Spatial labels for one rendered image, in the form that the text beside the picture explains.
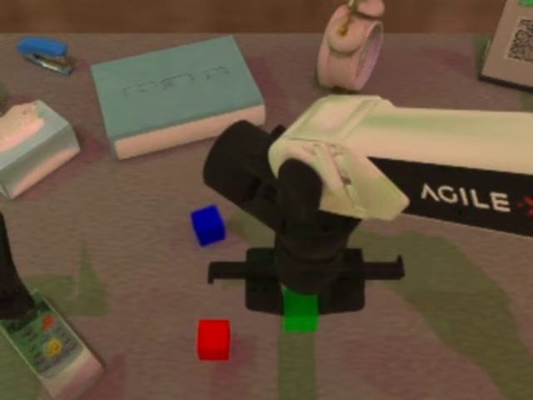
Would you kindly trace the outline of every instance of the remote control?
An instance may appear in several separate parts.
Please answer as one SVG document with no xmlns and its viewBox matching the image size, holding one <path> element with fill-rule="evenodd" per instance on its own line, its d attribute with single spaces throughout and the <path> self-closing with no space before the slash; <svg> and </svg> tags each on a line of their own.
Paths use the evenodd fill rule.
<svg viewBox="0 0 533 400">
<path fill-rule="evenodd" d="M 65 319 L 38 292 L 23 318 L 0 321 L 0 330 L 54 400 L 82 396 L 103 366 Z"/>
</svg>

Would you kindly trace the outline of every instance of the brown table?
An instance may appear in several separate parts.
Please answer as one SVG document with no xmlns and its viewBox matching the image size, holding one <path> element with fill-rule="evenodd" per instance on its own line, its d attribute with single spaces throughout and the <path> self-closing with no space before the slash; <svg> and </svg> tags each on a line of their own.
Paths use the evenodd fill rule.
<svg viewBox="0 0 533 400">
<path fill-rule="evenodd" d="M 406 261 L 401 282 L 374 283 L 363 312 L 324 317 L 316 334 L 246 311 L 242 288 L 207 285 L 207 264 L 271 243 L 202 184 L 211 141 L 125 162 L 112 159 L 90 63 L 206 35 L 67 35 L 80 68 L 44 71 L 0 36 L 0 80 L 15 101 L 41 99 L 77 129 L 83 151 L 23 197 L 0 199 L 19 271 L 72 319 L 107 363 L 86 400 L 531 400 L 533 247 L 525 238 L 415 217 L 366 223 L 368 259 Z M 320 35 L 237 35 L 266 98 L 267 128 L 289 124 L 322 92 Z M 386 37 L 366 93 L 398 106 L 521 110 L 521 94 L 475 79 L 471 36 Z M 216 203 L 225 242 L 199 248 L 189 212 Z M 232 360 L 198 362 L 200 318 L 232 322 Z M 0 341 L 0 398 L 37 400 L 39 386 Z"/>
</svg>

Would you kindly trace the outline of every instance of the qr code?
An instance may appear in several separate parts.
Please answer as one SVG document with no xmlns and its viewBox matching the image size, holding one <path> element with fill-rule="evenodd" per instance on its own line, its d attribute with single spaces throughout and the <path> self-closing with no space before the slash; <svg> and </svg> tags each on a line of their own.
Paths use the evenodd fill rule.
<svg viewBox="0 0 533 400">
<path fill-rule="evenodd" d="M 521 18 L 518 21 L 507 58 L 533 63 L 533 19 Z"/>
</svg>

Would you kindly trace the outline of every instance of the blue stapler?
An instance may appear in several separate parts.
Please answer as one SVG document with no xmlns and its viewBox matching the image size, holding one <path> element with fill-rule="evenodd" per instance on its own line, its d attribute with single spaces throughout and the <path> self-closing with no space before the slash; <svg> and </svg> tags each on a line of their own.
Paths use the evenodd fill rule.
<svg viewBox="0 0 533 400">
<path fill-rule="evenodd" d="M 74 70 L 74 59 L 67 55 L 67 45 L 43 37 L 26 37 L 18 42 L 17 50 L 28 61 L 62 75 Z"/>
</svg>

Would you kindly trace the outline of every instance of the red cube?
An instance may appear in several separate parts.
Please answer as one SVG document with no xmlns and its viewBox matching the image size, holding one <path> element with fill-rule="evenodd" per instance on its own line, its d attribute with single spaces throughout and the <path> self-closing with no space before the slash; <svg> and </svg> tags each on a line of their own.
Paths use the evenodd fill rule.
<svg viewBox="0 0 533 400">
<path fill-rule="evenodd" d="M 197 354 L 201 361 L 226 361 L 230 357 L 230 322 L 225 319 L 198 321 Z"/>
</svg>

